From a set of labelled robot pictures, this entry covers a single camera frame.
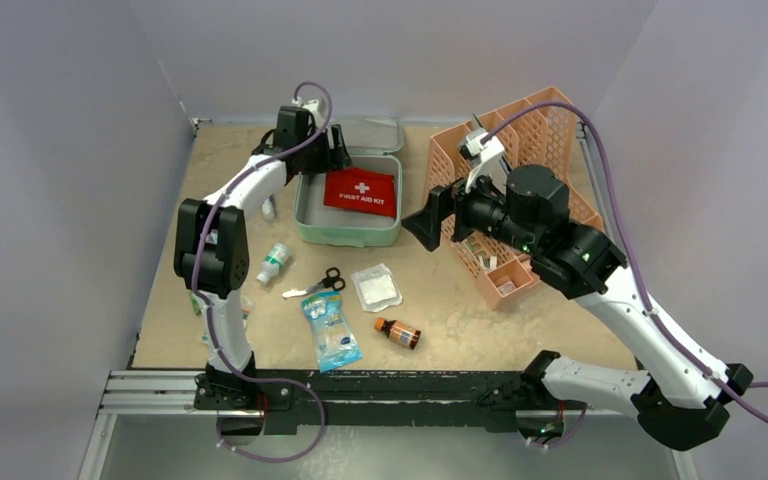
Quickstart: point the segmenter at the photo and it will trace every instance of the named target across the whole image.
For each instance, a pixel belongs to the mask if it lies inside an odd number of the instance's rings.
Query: table
[[[202,198],[221,187],[245,164],[249,153],[269,127],[203,125],[193,147],[180,199]],[[429,136],[440,129],[408,127],[405,146],[396,156],[403,166],[403,211],[424,203],[423,185]],[[570,183],[588,201],[592,188],[577,148]],[[404,302],[380,314],[363,312],[351,281],[343,290],[344,312],[363,352],[347,367],[384,370],[521,370],[543,349],[576,360],[613,368],[632,368],[633,357],[619,340],[589,312],[545,285],[538,285],[514,304],[490,310],[473,280],[445,245],[428,253],[402,230],[386,248],[332,247],[302,242],[293,221],[295,184],[275,195],[278,218],[247,219],[252,262],[242,294],[255,303],[247,335],[261,368],[316,368],[313,339],[299,300],[281,293],[307,287],[325,269],[352,272],[386,264]],[[172,269],[176,221],[173,219],[143,319],[135,368],[201,368],[208,348],[204,325],[193,313],[182,279]],[[277,241],[294,250],[285,272],[264,287],[254,280],[261,259]],[[422,330],[416,350],[391,343],[373,329],[378,316],[398,319]]]

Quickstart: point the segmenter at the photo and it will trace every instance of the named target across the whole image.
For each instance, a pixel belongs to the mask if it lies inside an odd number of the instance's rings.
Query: blue wipes packet
[[[302,301],[302,313],[310,321],[316,361],[322,373],[363,358],[342,305],[343,299],[337,292],[317,293]]]

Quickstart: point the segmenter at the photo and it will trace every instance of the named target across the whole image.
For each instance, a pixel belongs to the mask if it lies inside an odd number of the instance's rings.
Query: plastic basket
[[[485,113],[479,121],[491,129],[523,107],[546,100],[569,99],[555,87],[549,87],[501,108]],[[524,115],[499,132],[499,140],[505,146],[508,161],[513,167],[545,165],[560,180],[567,182],[570,151],[575,138],[576,118],[571,112],[557,107],[542,108]],[[471,131],[469,122],[456,125],[431,137],[428,153],[428,170],[425,176],[425,194],[435,186],[446,186],[457,178],[466,177],[470,166],[458,153],[458,142]],[[581,195],[570,186],[570,217],[580,223],[603,229],[602,217]],[[475,279],[476,288],[487,300],[490,308],[497,309],[508,303],[540,280],[531,273],[530,258],[514,251],[496,240],[474,232],[466,240],[454,243],[449,239],[454,233],[454,218],[443,222],[444,243],[455,253],[469,274]],[[496,256],[497,266],[485,271],[480,257]]]

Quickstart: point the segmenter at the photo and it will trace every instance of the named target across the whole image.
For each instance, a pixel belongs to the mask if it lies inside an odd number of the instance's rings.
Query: red first aid bag
[[[393,175],[351,167],[325,174],[328,207],[396,218]]]

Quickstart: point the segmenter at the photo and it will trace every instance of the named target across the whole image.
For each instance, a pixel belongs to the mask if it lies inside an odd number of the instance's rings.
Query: plastic box
[[[352,164],[394,176],[396,218],[326,207],[325,175],[302,176],[296,185],[294,216],[302,240],[351,247],[386,247],[399,237],[402,222],[402,164],[392,155],[404,132],[391,119],[338,119]]]
[[[505,105],[481,115],[479,121],[487,130],[498,125],[527,105],[546,101],[562,100],[563,93],[549,87],[534,95]],[[567,182],[569,156],[575,137],[577,119],[571,112],[549,107],[520,117],[499,132],[499,140],[505,146],[506,157],[511,166],[545,165],[552,169],[560,180]],[[431,137],[428,153],[428,170],[425,177],[425,194],[437,185],[449,185],[469,174],[470,166],[458,153],[457,144],[472,130],[469,122],[456,125]],[[603,229],[602,217],[570,185],[570,216],[573,220]],[[449,245],[458,260],[475,279],[476,288],[490,308],[497,309],[537,285],[540,280],[531,274],[530,258],[514,251],[480,232],[475,232],[461,243],[449,239],[454,233],[454,218],[449,217],[442,226],[443,243]],[[497,267],[485,271],[479,257],[495,255]],[[514,289],[503,293],[499,287],[512,282]]]

